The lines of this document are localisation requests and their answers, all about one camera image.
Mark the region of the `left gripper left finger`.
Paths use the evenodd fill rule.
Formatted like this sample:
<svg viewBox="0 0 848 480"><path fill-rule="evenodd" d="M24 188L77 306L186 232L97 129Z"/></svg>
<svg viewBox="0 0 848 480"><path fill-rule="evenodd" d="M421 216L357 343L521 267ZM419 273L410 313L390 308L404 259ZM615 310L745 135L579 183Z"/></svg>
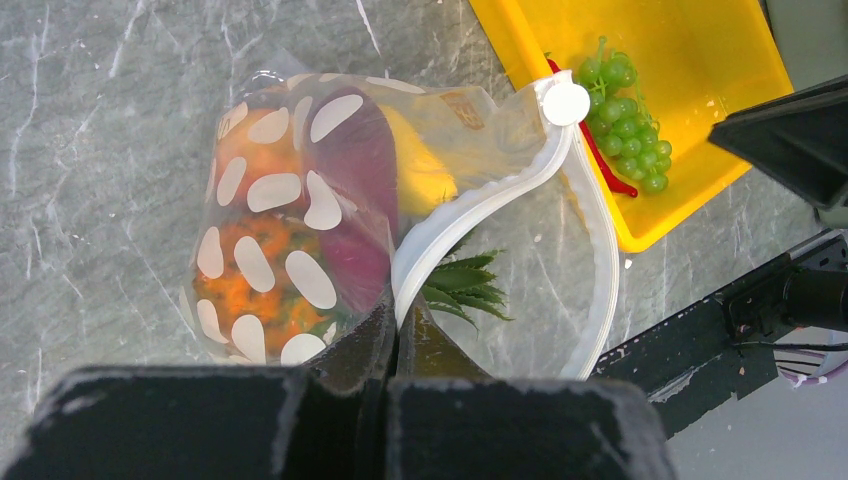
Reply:
<svg viewBox="0 0 848 480"><path fill-rule="evenodd" d="M380 299L301 366L93 366L37 408L7 479L353 479L396 338Z"/></svg>

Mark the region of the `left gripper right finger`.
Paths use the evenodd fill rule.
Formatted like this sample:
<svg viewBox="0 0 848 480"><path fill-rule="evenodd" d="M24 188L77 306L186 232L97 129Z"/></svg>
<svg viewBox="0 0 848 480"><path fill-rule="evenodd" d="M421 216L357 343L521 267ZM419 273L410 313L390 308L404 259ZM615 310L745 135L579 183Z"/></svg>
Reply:
<svg viewBox="0 0 848 480"><path fill-rule="evenodd" d="M673 479L662 422L618 380L495 379L423 306L388 389L391 479Z"/></svg>

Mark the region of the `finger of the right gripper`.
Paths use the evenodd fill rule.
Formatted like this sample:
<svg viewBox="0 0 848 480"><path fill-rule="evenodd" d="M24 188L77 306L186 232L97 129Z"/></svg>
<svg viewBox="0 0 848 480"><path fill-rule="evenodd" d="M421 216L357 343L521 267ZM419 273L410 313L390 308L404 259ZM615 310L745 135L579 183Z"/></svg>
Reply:
<svg viewBox="0 0 848 480"><path fill-rule="evenodd" d="M847 204L845 75L729 115L708 141L812 206Z"/></svg>

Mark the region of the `orange toy pineapple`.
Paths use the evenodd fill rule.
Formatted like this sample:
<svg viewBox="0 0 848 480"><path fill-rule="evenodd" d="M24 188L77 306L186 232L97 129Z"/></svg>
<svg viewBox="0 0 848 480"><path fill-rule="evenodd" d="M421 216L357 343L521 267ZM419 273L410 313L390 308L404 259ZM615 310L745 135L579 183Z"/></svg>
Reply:
<svg viewBox="0 0 848 480"><path fill-rule="evenodd" d="M196 311L203 332L226 345L234 362L266 364L278 357L284 365L303 363L330 345L345 317L357 311L339 289L331 292L332 305L313 305L285 271L289 257L319 252L301 222L249 215L210 228L203 242L213 247L216 264L198 268L192 280ZM466 322L472 320L468 308L506 320L506 294L487 269L498 254L447 254L421 289L427 306Z"/></svg>

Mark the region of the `green toy grapes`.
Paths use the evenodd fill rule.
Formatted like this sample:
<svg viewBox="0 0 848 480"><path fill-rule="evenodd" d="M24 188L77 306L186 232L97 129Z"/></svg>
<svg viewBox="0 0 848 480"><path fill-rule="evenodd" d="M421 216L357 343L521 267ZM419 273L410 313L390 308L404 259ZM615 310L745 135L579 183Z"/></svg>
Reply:
<svg viewBox="0 0 848 480"><path fill-rule="evenodd" d="M632 197L666 190L672 144L660 136L630 56L601 36L595 52L578 66L577 83L589 94L589 139L614 170L612 178L634 183Z"/></svg>

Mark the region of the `red toy chili pepper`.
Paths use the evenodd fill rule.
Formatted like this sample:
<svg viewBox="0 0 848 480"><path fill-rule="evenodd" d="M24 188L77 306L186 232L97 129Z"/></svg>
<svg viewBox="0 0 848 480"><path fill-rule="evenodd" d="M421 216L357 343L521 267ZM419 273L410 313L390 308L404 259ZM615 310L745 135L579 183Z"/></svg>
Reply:
<svg viewBox="0 0 848 480"><path fill-rule="evenodd" d="M593 158L595 164L599 168L601 175L604 179L606 186L612 193L623 194L630 198L637 198L638 191L635 187L625 183L621 179L619 179L612 171L612 169L607 164L603 154L598 148L597 142L595 141L594 134L591 132L591 129L588 125L589 117L594 113L598 103L596 99L603 100L603 95L597 91L589 90L590 96L590 113L587 117L579 123L580 131L582 138L586 147L589 149L591 153L591 157Z"/></svg>

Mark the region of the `clear dotted zip top bag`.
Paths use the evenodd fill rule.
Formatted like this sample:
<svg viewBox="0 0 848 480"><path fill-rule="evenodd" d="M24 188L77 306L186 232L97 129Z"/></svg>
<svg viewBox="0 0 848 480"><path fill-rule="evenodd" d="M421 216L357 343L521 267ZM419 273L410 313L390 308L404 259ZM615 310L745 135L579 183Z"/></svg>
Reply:
<svg viewBox="0 0 848 480"><path fill-rule="evenodd" d="M222 363L289 366L327 353L380 306L393 330L430 311L474 312L540 333L544 304L497 285L515 243L467 257L473 230L563 175L584 239L584 316L553 373L585 379L620 281L614 227L567 72L495 103L479 87L427 89L334 73L259 71L219 118L179 306Z"/></svg>

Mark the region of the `yellow toy pear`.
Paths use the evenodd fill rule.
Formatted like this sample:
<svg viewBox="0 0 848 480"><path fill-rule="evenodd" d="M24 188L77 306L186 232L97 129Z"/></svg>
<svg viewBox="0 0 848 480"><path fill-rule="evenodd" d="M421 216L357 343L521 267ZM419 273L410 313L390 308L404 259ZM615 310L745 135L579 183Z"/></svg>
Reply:
<svg viewBox="0 0 848 480"><path fill-rule="evenodd" d="M380 105L380 109L395 144L400 212L428 216L459 195L455 179L403 115L386 105Z"/></svg>

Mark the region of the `purple toy eggplant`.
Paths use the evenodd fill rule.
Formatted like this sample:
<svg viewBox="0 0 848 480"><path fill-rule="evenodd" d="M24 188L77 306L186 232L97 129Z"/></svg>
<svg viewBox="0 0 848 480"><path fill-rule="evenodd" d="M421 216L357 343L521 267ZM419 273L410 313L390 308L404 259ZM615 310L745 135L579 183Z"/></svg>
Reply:
<svg viewBox="0 0 848 480"><path fill-rule="evenodd" d="M318 235L339 300L367 313L389 282L389 250L399 238L397 163L388 122L355 86L321 99L307 116L303 155L332 190L340 223Z"/></svg>

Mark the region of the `toy peach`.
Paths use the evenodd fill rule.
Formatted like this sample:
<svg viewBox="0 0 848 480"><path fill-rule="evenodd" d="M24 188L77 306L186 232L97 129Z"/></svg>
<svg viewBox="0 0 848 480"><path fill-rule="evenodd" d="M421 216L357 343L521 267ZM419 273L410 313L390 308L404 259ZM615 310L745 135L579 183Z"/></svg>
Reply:
<svg viewBox="0 0 848 480"><path fill-rule="evenodd" d="M221 207L263 212L301 201L305 174L285 107L225 113L216 131L213 190Z"/></svg>

